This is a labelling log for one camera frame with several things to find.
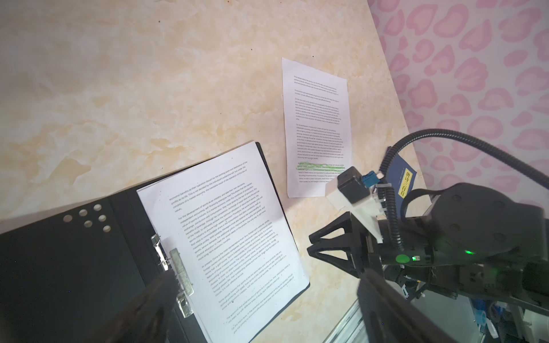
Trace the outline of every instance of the beige marble table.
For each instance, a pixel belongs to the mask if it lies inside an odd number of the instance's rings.
[[[357,280],[306,253],[341,213],[287,197],[281,65],[348,80],[353,164],[377,170],[408,131],[366,0],[5,0],[0,23],[3,231],[256,140],[311,287],[254,341],[326,337]]]

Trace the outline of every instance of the pink patterned fabric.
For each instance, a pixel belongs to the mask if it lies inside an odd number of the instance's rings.
[[[549,1],[368,0],[410,132],[474,135],[549,175]],[[549,192],[467,145],[415,143],[431,189],[471,182],[549,215]]]

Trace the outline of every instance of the blue connector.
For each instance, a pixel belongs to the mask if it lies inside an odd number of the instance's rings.
[[[374,171],[371,171],[368,174],[362,176],[362,183],[368,188],[375,185],[379,181],[380,179],[377,177]]]

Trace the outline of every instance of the white paper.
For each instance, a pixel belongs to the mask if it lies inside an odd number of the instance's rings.
[[[347,80],[282,59],[288,196],[324,196],[351,167]]]
[[[249,342],[309,279],[255,143],[137,191],[209,342]]]

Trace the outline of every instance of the black cable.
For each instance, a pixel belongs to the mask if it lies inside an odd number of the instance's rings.
[[[428,128],[426,130],[410,133],[408,136],[396,142],[396,144],[393,145],[385,154],[385,157],[379,167],[379,171],[383,173],[383,175],[387,175],[389,166],[400,150],[415,140],[427,137],[449,138],[470,145],[471,147],[477,148],[493,158],[502,161],[509,167],[529,177],[542,187],[549,189],[549,177],[514,156],[483,140],[478,139],[477,137],[473,137],[459,131],[444,130],[440,128]],[[382,178],[381,183],[387,183],[387,179],[385,177]],[[377,191],[380,199],[385,198],[385,212],[387,216],[391,244],[399,251],[404,251],[404,243],[402,242],[402,238],[400,236],[399,222],[396,216],[395,190],[392,187],[380,187],[377,188]]]

